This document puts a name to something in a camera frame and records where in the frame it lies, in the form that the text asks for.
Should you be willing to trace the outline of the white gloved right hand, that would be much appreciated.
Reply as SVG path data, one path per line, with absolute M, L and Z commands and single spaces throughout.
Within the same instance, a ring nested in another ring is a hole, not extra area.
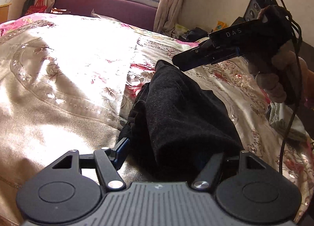
M 250 60 L 248 71 L 255 76 L 257 85 L 266 92 L 272 102 L 283 103 L 288 98 L 287 90 L 280 79 L 283 75 L 287 76 L 294 93 L 302 91 L 302 101 L 313 100 L 313 71 L 308 68 L 306 61 L 297 57 L 287 45 L 282 46 L 271 58 L 270 68 Z

